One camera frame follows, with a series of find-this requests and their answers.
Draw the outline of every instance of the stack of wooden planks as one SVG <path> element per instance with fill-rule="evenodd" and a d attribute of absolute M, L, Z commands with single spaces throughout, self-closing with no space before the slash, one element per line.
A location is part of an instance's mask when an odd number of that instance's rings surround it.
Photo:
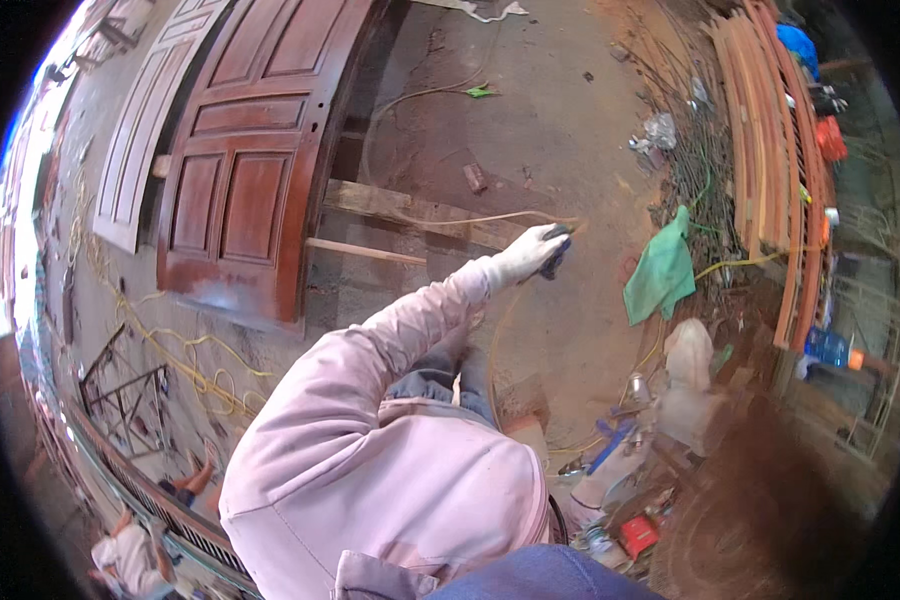
<path fill-rule="evenodd" d="M 743 4 L 704 27 L 723 73 L 733 137 L 734 226 L 751 260 L 766 250 L 786 255 L 773 342 L 801 352 L 821 313 L 832 174 L 817 146 L 807 80 L 777 39 L 776 8 Z"/>

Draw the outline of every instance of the door panel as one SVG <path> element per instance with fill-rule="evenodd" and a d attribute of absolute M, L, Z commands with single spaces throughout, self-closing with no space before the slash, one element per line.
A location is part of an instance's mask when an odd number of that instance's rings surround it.
<path fill-rule="evenodd" d="M 304 241 L 353 66 L 385 0 L 240 0 L 173 141 L 157 287 L 243 315 L 300 314 Z"/>
<path fill-rule="evenodd" d="M 144 188 L 157 138 L 187 67 L 228 0 L 184 0 L 144 58 L 110 139 L 96 194 L 93 231 L 114 246 L 137 252 Z"/>

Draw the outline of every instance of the plastic bag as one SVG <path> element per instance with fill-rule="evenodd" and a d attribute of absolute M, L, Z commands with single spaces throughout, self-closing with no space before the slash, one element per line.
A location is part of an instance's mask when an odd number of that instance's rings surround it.
<path fill-rule="evenodd" d="M 677 148 L 677 126 L 674 125 L 674 117 L 669 112 L 649 117 L 643 122 L 643 129 L 647 132 L 647 139 L 657 148 L 663 150 Z"/>
<path fill-rule="evenodd" d="M 663 342 L 671 388 L 702 392 L 710 387 L 713 342 L 699 318 L 687 318 Z"/>

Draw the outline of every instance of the unfinished wooden door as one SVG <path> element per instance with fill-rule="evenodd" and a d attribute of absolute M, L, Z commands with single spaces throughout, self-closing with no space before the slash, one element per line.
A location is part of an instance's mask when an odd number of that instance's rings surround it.
<path fill-rule="evenodd" d="M 386 2 L 241 0 L 172 148 L 157 287 L 294 321 L 353 65 Z"/>
<path fill-rule="evenodd" d="M 137 252 L 144 187 L 171 103 L 187 67 L 229 0 L 182 0 L 137 71 L 110 138 L 96 194 L 93 231 Z"/>

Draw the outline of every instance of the pink jacket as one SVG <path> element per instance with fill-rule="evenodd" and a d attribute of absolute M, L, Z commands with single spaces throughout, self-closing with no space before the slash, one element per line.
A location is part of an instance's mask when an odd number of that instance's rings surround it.
<path fill-rule="evenodd" d="M 463 408 L 384 401 L 488 299 L 486 260 L 324 335 L 246 430 L 219 509 L 266 598 L 330 597 L 345 551 L 445 583 L 549 540 L 533 450 Z"/>

